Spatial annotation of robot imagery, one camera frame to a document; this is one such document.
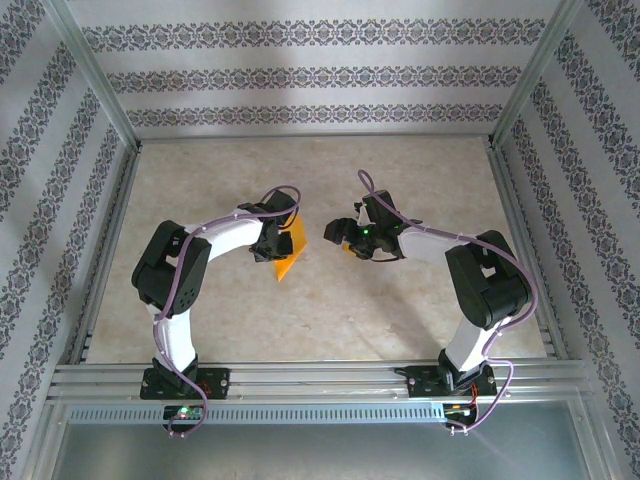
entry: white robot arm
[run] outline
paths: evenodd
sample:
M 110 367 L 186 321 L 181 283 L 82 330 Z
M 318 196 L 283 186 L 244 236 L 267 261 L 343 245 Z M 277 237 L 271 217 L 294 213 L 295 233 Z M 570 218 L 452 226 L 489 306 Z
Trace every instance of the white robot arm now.
M 133 272 L 133 286 L 154 321 L 158 348 L 153 367 L 183 393 L 189 386 L 180 375 L 193 381 L 197 375 L 190 311 L 207 264 L 244 246 L 251 246 L 256 262 L 286 258 L 293 252 L 291 236 L 281 227 L 297 212 L 298 203 L 279 189 L 272 192 L 266 203 L 240 205 L 209 224 L 183 227 L 170 220 L 162 222 Z M 178 265 L 171 258 L 178 258 Z
M 387 191 L 375 193 L 393 207 Z M 449 394 L 465 392 L 485 370 L 487 343 L 531 299 L 528 282 L 503 257 L 455 236 L 443 238 L 409 226 L 373 195 L 355 206 L 358 221 L 332 221 L 326 227 L 325 239 L 348 244 L 349 250 L 363 260 L 372 260 L 380 249 L 398 260 L 419 259 L 448 266 L 464 317 L 452 341 L 440 352 L 438 378 L 432 380 Z M 512 255 L 504 237 L 496 231 L 476 238 Z
M 232 215 L 247 214 L 246 210 L 235 209 Z M 187 225 L 186 233 L 193 232 L 200 225 Z M 237 220 L 232 223 L 218 225 L 197 235 L 211 245 L 207 262 L 239 247 L 253 245 L 260 238 L 263 222 L 258 219 Z M 160 309 L 153 303 L 147 304 L 147 310 L 155 319 Z M 160 338 L 165 346 L 166 356 L 179 371 L 183 372 L 196 358 L 196 351 L 191 343 L 191 308 L 171 318 L 160 320 L 158 325 Z M 156 351 L 156 360 L 167 369 L 163 355 Z

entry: beige floor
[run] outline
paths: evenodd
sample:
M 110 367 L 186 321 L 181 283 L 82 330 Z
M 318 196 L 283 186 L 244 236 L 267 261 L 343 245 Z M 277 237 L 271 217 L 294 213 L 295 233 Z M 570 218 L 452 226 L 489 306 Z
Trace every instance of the beige floor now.
M 446 268 L 363 262 L 323 240 L 365 193 L 358 168 L 412 218 L 455 232 L 508 232 L 480 139 L 359 137 L 191 142 L 143 149 L 88 361 L 147 363 L 151 322 L 130 283 L 158 223 L 198 223 L 281 183 L 303 193 L 309 244 L 279 284 L 246 249 L 209 264 L 192 311 L 202 361 L 435 358 L 461 312 Z M 544 356 L 535 322 L 492 351 Z

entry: aluminum rail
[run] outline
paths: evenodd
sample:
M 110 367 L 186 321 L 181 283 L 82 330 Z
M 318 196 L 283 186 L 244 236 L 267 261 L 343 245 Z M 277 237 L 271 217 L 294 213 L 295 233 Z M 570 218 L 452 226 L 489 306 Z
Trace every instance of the aluminum rail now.
M 580 361 L 513 359 L 514 379 L 505 402 L 570 400 L 590 396 Z M 409 398 L 405 378 L 394 369 L 437 365 L 433 360 L 380 362 L 283 362 L 203 364 L 231 370 L 226 400 L 213 404 L 308 404 L 445 402 L 451 397 Z M 143 372 L 150 365 L 60 365 L 53 375 L 47 404 L 184 404 L 184 400 L 141 400 Z M 507 369 L 494 367 L 498 388 Z M 482 397 L 488 403 L 492 397 Z

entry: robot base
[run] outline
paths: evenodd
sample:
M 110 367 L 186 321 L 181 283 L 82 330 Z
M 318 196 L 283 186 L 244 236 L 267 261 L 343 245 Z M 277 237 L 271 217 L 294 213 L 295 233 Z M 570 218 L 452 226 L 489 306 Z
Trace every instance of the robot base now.
M 489 365 L 485 365 L 477 376 L 454 391 L 449 390 L 442 381 L 442 372 L 437 365 L 410 365 L 396 368 L 395 373 L 407 379 L 410 398 L 470 396 L 471 386 L 474 384 L 478 388 L 479 396 L 498 393 L 493 369 Z
M 228 368 L 198 368 L 198 357 L 184 374 L 202 388 L 209 400 L 224 400 L 229 391 Z M 153 368 L 147 368 L 140 387 L 142 400 L 200 400 L 201 397 L 176 374 L 153 359 Z

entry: patterned wallpaper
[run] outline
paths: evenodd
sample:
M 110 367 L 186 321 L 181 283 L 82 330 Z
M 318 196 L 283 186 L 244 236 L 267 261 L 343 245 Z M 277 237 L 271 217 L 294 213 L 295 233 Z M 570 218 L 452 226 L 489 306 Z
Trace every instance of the patterned wallpaper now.
M 557 3 L 69 5 L 148 139 L 489 133 Z
M 624 478 L 640 478 L 639 27 L 631 1 L 586 2 L 503 145 Z
M 0 479 L 9 479 L 20 477 L 82 313 L 126 162 L 42 5 L 0 0 L 0 12 Z

